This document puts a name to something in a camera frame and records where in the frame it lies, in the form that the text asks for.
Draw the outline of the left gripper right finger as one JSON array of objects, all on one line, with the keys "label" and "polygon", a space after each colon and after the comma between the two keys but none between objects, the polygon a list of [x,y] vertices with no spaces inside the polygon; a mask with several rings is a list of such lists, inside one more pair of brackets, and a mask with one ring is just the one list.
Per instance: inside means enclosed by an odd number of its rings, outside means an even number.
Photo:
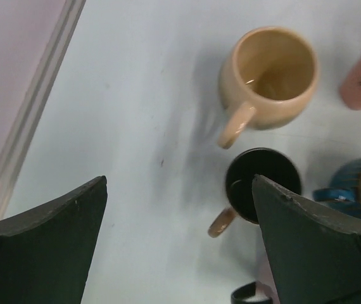
[{"label": "left gripper right finger", "polygon": [[252,195],[281,303],[361,303],[361,220],[257,175]]}]

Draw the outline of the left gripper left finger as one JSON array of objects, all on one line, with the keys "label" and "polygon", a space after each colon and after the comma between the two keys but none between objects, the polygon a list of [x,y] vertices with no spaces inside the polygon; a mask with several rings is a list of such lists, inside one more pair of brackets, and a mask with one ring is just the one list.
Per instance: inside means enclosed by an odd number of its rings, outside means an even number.
[{"label": "left gripper left finger", "polygon": [[0,220],[0,303],[80,303],[107,198],[99,176]]}]

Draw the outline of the mauve mug black handle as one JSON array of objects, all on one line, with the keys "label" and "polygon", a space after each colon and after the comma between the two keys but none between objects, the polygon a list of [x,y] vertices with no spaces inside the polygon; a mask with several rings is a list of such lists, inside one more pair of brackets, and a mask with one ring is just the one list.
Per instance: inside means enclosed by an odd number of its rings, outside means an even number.
[{"label": "mauve mug black handle", "polygon": [[260,259],[258,280],[245,284],[231,293],[231,303],[276,303],[280,304],[276,284],[267,254]]}]

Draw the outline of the dark blue mug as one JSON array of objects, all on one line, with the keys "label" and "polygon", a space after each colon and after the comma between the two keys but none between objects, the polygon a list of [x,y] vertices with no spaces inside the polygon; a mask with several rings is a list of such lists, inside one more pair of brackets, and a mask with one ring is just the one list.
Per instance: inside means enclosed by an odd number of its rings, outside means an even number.
[{"label": "dark blue mug", "polygon": [[361,158],[340,167],[327,188],[313,191],[313,200],[361,219]]}]

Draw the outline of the brown mug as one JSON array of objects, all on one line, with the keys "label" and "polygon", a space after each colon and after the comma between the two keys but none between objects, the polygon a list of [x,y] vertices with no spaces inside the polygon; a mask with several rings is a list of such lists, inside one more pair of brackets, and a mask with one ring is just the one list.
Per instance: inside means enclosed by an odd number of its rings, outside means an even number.
[{"label": "brown mug", "polygon": [[208,235],[221,235],[236,217],[258,224],[252,195],[252,182],[263,175],[290,191],[301,194],[303,187],[295,164],[284,154],[270,148],[253,148],[242,152],[225,174],[225,193],[229,206],[224,208],[208,228]]}]

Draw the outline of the beige round mug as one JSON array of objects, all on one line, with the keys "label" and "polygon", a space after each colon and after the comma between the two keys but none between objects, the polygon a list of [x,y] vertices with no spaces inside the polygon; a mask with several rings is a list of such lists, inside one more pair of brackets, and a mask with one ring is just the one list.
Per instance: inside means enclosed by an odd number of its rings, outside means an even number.
[{"label": "beige round mug", "polygon": [[314,95],[319,61],[308,41],[283,27],[244,34],[227,55],[218,90],[229,119],[218,145],[230,148],[246,128],[275,129],[293,121]]}]

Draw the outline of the aluminium frame rail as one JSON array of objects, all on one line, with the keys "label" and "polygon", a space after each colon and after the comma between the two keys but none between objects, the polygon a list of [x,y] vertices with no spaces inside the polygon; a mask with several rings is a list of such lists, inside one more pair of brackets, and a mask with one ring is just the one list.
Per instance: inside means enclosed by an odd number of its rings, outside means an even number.
[{"label": "aluminium frame rail", "polygon": [[84,5],[0,1],[0,220]]}]

